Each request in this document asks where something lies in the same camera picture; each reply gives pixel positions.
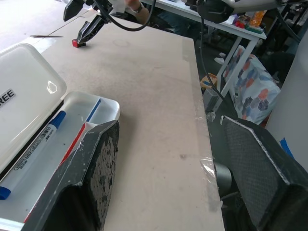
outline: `jeans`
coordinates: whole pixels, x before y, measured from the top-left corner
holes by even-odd
[[[201,23],[168,11],[161,12],[158,17],[174,28],[175,34],[192,38],[194,42],[199,39]]]

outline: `red stripe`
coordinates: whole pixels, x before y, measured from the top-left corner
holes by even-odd
[[[81,136],[81,134],[82,134],[83,130],[85,129],[85,127],[86,127],[86,125],[83,124],[82,127],[81,127],[81,129],[79,130],[77,136],[75,137],[73,143],[71,144],[71,146],[70,146],[69,149],[67,150],[67,152],[66,152],[65,156],[63,157],[63,159],[62,159],[61,163],[59,164],[59,166],[69,157],[69,155],[71,154],[71,152],[72,152],[72,150],[73,150],[75,144],[76,144],[77,141],[79,140],[79,137]]]

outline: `person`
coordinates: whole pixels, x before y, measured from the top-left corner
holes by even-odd
[[[149,10],[139,0],[125,0],[125,2],[136,12],[137,21],[145,24],[150,15]],[[157,16],[165,20],[174,29],[175,34],[192,38],[194,42],[199,39],[201,31],[199,22],[163,10]]]

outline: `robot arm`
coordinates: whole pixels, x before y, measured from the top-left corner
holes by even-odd
[[[198,0],[197,11],[204,19],[222,23],[230,15],[249,11],[263,11],[307,0]]]

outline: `desk leg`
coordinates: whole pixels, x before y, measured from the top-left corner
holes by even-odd
[[[231,48],[231,50],[230,50],[230,52],[229,52],[229,54],[228,54],[228,56],[227,56],[225,62],[224,62],[223,65],[221,66],[220,70],[218,71],[218,74],[217,74],[216,77],[217,77],[217,81],[218,81],[218,82],[217,82],[217,89],[218,89],[219,91],[221,91],[220,87],[221,87],[221,78],[222,78],[222,74],[223,74],[223,72],[225,71],[225,69],[226,69],[228,63],[230,62],[230,60],[231,60],[231,58],[232,58],[232,56],[233,56],[235,50],[237,49],[237,47],[239,46],[239,44],[240,44],[241,41],[242,41],[242,37],[239,37],[239,36],[238,36],[237,39],[236,39],[236,41],[235,41],[235,43],[234,43],[234,45],[232,46],[232,48]]]
[[[249,55],[251,54],[252,50],[254,49],[254,47],[256,46],[258,42],[258,39],[252,40],[249,42],[248,46],[246,47],[246,50],[244,51],[244,53],[242,54],[239,62],[237,63],[237,65],[235,66],[234,70],[232,71],[228,81],[226,82],[225,87],[223,88],[223,90],[221,91],[221,94],[223,97],[225,97],[230,89],[230,87],[232,86],[232,84],[236,81],[236,79],[239,76],[239,73],[242,69],[242,67],[244,66],[244,64],[246,63],[246,60],[248,59]],[[220,104],[222,102],[222,99],[219,98],[215,104],[214,107],[214,111],[216,111]]]

